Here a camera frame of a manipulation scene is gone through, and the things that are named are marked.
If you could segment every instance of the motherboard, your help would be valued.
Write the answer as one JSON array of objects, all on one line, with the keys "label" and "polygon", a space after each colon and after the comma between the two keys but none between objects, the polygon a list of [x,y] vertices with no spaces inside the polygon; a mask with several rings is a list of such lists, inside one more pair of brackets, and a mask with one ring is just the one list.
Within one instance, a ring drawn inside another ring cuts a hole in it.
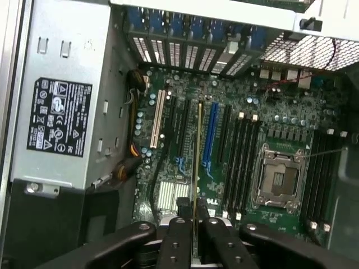
[{"label": "motherboard", "polygon": [[210,216],[236,228],[257,221],[304,240],[309,229],[325,243],[333,169],[346,136],[348,90],[340,76],[270,66],[252,67],[235,80],[160,67],[142,71],[149,83],[134,132],[144,160],[136,172],[134,221],[154,222],[150,185],[170,121],[171,144],[153,197],[159,219],[176,216],[177,198],[192,200],[196,193]]}]

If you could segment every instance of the power supply label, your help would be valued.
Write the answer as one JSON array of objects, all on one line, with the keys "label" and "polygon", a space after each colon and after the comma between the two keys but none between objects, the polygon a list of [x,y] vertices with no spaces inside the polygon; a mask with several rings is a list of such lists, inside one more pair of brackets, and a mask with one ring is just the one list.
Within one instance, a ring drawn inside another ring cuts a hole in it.
[{"label": "power supply label", "polygon": [[35,81],[27,149],[83,157],[91,84]]}]

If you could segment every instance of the capacitor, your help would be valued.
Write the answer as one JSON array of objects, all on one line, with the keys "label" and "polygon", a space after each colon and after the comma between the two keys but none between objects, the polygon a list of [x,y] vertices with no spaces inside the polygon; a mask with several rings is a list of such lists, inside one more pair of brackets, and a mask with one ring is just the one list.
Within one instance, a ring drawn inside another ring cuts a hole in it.
[{"label": "capacitor", "polygon": [[146,156],[149,158],[152,156],[152,150],[147,150]]}]

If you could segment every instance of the cpu socket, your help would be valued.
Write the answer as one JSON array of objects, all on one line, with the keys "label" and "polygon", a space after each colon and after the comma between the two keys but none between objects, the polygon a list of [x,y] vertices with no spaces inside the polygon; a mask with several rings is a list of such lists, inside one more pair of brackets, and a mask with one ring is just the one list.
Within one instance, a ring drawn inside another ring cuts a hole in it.
[{"label": "cpu socket", "polygon": [[268,144],[263,144],[254,174],[253,207],[281,207],[294,213],[300,205],[304,171],[304,150],[289,154],[272,151]]}]

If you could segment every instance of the red wire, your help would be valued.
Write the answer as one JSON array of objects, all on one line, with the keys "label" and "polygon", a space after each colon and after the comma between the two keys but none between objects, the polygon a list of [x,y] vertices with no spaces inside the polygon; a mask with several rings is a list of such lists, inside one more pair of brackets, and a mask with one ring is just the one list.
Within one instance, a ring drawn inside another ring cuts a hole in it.
[{"label": "red wire", "polygon": [[[333,43],[333,54],[332,56],[330,57],[329,59],[329,62],[325,65],[325,67],[323,68],[324,70],[331,64],[331,62],[333,61],[334,57],[335,57],[335,54],[337,53],[337,44],[335,42],[335,39],[332,38],[332,43]],[[268,85],[268,88],[270,87],[273,87],[275,85],[279,85],[279,84],[283,84],[283,83],[287,83],[287,82],[296,82],[296,81],[299,81],[299,80],[303,80],[304,78],[308,78],[308,77],[314,77],[314,76],[318,76],[319,74],[323,73],[323,71],[319,72],[319,73],[316,73],[316,74],[311,74],[311,75],[308,75],[308,76],[304,76],[304,77],[300,77],[300,78],[294,78],[292,80],[281,80],[281,81],[278,81],[278,82],[273,82],[272,84]]]}]

